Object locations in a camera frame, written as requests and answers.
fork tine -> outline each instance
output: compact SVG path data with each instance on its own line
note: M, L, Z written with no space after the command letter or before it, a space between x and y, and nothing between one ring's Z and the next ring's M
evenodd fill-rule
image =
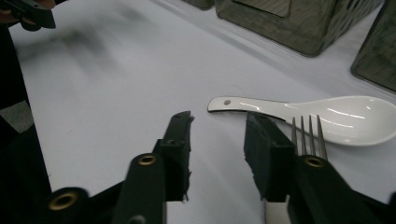
M311 155L316 156L317 152L315 151L314 132L312 130L312 118L311 118L311 116L309 116L309 147L311 149Z
M301 153L306 155L306 144L305 144L305 129L304 129L304 117L301 116Z
M295 146L295 154L298 155L298 147L297 147L297 130L296 130L296 119L293 118L292 124L291 124L291 142Z
M326 146L324 144L324 137L323 137L323 131L321 129L321 123L320 123L320 117L319 115L317 116L317 121L318 121L318 142L319 142L319 156L323 158L324 160L327 160L327 152L326 152Z

spoon handle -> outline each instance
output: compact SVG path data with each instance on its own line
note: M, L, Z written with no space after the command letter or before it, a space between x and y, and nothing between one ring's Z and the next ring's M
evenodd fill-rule
M207 107L207 111L251 111L291 123L291 118L295 115L290 113L291 108L288 108L288 105L288 103L225 96L212 99Z

gray storage basket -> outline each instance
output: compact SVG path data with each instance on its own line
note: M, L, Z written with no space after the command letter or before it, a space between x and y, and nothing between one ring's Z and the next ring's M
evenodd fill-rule
M200 9L209 9L215 5L215 0L182 0Z
M396 93L396 0L381 8L351 70L356 77Z
M218 17L317 56L381 0L216 0Z

white table surface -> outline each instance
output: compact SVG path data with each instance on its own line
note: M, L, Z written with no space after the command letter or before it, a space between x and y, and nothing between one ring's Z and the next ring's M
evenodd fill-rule
M113 186L174 114L190 110L190 200L168 204L168 223L262 223L244 160L246 114L208 114L207 104L223 95L294 103L369 95L396 104L349 73L377 12L313 59L178 0L70 0L53 10L55 30L13 27L52 188L94 195ZM290 126L278 126L290 136ZM396 190L395 146L327 145L348 184L381 202Z

white ceramic spoon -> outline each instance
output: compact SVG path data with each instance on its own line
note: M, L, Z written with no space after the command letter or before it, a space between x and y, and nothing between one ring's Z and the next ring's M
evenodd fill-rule
M372 146L396 135L396 106L369 96L345 96L301 104L217 97L209 103L207 111L253 111L289 124L293 117L304 116L306 131L309 130L308 116L319 115L325 139L347 146ZM315 118L312 118L312 125L317 126Z

